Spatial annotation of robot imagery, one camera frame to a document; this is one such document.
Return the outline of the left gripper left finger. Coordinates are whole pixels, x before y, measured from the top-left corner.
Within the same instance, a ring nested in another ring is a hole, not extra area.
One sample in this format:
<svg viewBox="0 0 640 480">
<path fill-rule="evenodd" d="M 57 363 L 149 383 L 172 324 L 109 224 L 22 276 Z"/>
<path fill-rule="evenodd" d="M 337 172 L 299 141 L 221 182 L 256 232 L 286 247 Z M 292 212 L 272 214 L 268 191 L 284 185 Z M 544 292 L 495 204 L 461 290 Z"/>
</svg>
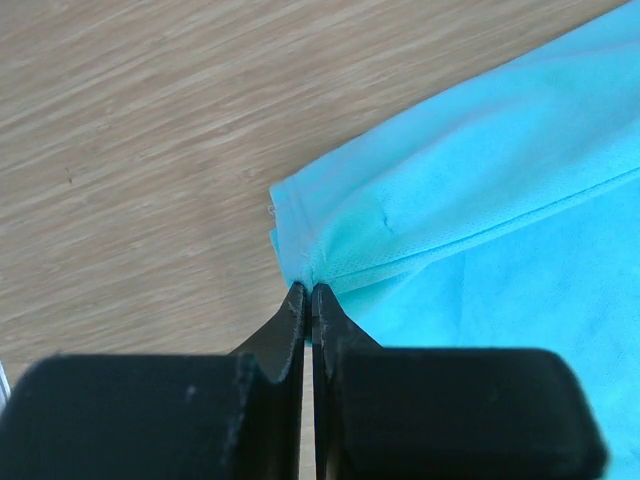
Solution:
<svg viewBox="0 0 640 480">
<path fill-rule="evenodd" d="M 226 355 L 58 354 L 1 415 L 5 479 L 295 479 L 306 292 Z"/>
</svg>

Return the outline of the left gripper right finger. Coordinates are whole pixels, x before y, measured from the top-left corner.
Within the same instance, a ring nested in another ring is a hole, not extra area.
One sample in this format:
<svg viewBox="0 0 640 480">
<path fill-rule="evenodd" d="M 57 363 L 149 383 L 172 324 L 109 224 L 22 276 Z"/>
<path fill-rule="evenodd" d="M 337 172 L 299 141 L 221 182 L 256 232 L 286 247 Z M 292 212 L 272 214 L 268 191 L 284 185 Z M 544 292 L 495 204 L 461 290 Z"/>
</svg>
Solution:
<svg viewBox="0 0 640 480">
<path fill-rule="evenodd" d="M 320 479 L 599 479 L 608 451 L 567 363 L 536 348 L 391 348 L 311 295 Z"/>
</svg>

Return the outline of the teal green t shirt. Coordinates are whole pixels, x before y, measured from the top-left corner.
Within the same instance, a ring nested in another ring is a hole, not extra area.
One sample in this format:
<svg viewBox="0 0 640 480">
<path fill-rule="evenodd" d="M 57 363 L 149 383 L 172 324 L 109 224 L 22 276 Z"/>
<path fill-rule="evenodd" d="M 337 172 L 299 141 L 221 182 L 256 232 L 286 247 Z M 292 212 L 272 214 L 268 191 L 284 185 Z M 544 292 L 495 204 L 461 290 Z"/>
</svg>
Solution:
<svg viewBox="0 0 640 480">
<path fill-rule="evenodd" d="M 379 343 L 542 347 L 639 475 L 639 5 L 450 88 L 270 189 L 287 283 Z"/>
</svg>

